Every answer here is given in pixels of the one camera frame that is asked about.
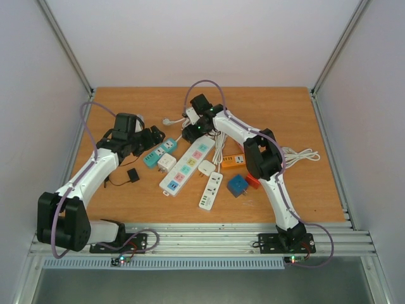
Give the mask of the white cube adapter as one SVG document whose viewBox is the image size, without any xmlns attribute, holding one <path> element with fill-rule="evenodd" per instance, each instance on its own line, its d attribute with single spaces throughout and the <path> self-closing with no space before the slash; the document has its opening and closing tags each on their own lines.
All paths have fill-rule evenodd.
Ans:
<svg viewBox="0 0 405 304">
<path fill-rule="evenodd" d="M 169 153 L 165 153 L 157 162 L 158 170 L 163 173 L 168 173 L 177 163 L 174 156 Z"/>
</svg>

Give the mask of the long white multicolour power strip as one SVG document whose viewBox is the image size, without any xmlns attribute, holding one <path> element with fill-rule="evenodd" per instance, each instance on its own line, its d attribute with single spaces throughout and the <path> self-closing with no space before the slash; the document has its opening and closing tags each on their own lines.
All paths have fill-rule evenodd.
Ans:
<svg viewBox="0 0 405 304">
<path fill-rule="evenodd" d="M 196 139 L 176 165 L 159 183 L 165 196 L 176 196 L 213 149 L 215 141 L 208 136 Z"/>
</svg>

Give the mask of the red cube adapter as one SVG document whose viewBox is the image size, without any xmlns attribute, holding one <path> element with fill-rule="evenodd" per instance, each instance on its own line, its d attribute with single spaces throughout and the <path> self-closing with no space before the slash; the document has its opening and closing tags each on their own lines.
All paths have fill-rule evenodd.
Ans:
<svg viewBox="0 0 405 304">
<path fill-rule="evenodd" d="M 253 187 L 254 189 L 258 189 L 261 186 L 259 180 L 254 178 L 251 174 L 247 174 L 245 180 L 248 183 L 248 185 Z"/>
</svg>

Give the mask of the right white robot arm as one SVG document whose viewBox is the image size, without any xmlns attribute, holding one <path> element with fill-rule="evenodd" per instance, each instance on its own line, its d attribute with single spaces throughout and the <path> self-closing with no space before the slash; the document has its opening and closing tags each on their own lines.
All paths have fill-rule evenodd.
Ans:
<svg viewBox="0 0 405 304">
<path fill-rule="evenodd" d="M 198 119 L 186 126 L 182 137 L 189 143 L 213 131 L 222 132 L 243 146 L 248 172 L 259 180 L 276 218 L 278 242 L 283 252 L 301 245 L 306 228 L 296 215 L 284 184 L 285 157 L 270 129 L 251 127 L 221 104 L 212 105 L 200 94 L 190 101 Z"/>
</svg>

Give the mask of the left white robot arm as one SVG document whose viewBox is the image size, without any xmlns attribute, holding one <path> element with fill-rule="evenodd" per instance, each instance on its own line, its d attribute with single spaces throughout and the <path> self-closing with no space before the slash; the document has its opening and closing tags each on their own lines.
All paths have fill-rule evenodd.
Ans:
<svg viewBox="0 0 405 304">
<path fill-rule="evenodd" d="M 107 246 L 120 252 L 127 246 L 125 225 L 114 220 L 91 221 L 87 206 L 109 175 L 123 160 L 140 156 L 161 144 L 164 132 L 153 125 L 147 128 L 137 115 L 119 113 L 115 124 L 102 139 L 85 165 L 64 186 L 53 193 L 44 192 L 37 203 L 37 239 L 50 244 L 54 257 L 57 248 L 81 251 L 90 244 Z"/>
</svg>

